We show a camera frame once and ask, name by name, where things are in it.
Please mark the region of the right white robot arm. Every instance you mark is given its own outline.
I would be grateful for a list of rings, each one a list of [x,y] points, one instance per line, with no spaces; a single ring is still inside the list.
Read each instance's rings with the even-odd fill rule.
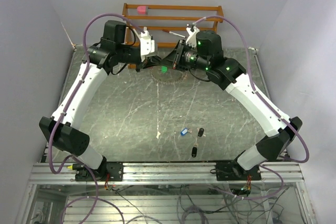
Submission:
[[[204,70],[208,80],[239,101],[263,129],[265,137],[235,158],[231,172],[236,179],[244,179],[255,165],[275,161],[302,127],[299,117],[282,112],[251,83],[236,59],[224,56],[221,38],[213,31],[198,32],[193,44],[180,40],[160,64],[179,71]]]

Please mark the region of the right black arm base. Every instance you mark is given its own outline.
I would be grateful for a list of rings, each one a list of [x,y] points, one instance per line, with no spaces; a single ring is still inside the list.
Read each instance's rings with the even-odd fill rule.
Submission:
[[[251,180],[261,180],[258,165],[250,170],[244,170],[236,161],[216,162],[215,168],[211,169],[210,173],[216,175],[217,181],[247,180],[248,176],[251,177]]]

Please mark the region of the green key tag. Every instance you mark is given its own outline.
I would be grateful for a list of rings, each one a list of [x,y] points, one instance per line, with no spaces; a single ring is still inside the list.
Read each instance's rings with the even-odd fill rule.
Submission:
[[[163,67],[161,68],[161,71],[162,71],[162,73],[166,73],[166,72],[167,72],[167,67],[163,66]]]

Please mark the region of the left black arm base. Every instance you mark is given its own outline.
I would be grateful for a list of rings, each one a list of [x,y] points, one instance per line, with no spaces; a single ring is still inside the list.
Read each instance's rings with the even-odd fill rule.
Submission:
[[[76,172],[75,181],[77,182],[93,182],[93,176],[88,171],[88,169],[81,164],[73,164],[68,166]],[[102,165],[98,170],[92,170],[97,181],[111,181],[111,182],[121,182],[123,179],[123,169],[122,163],[118,162],[107,162]]]

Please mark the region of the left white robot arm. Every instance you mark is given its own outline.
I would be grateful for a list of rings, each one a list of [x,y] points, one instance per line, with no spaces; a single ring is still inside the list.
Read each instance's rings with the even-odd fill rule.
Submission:
[[[107,175],[106,158],[90,146],[90,137],[80,131],[86,110],[100,85],[114,66],[124,63],[143,68],[150,58],[157,55],[157,45],[146,28],[135,27],[139,47],[125,44],[125,31],[130,21],[109,20],[98,44],[84,45],[85,55],[77,77],[57,110],[50,117],[42,117],[39,127],[48,141],[48,160],[51,163],[52,148],[69,153],[89,167],[88,174],[94,180]]]

